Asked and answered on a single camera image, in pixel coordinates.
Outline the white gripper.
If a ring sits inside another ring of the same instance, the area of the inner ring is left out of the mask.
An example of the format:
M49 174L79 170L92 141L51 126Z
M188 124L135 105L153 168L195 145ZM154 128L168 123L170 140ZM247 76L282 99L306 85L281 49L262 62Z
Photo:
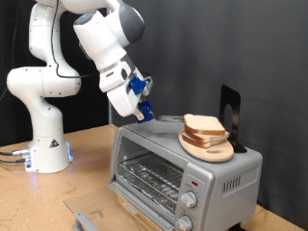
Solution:
M109 101L120 116L126 117L134 114L137 121L144 120L143 112L137 109L138 103L141 100L141 92L135 94L133 88L129 85L129 82L134 78L142 81L142 75L137 69L132 72L128 65L124 65L116 73L119 74L121 83L107 91Z

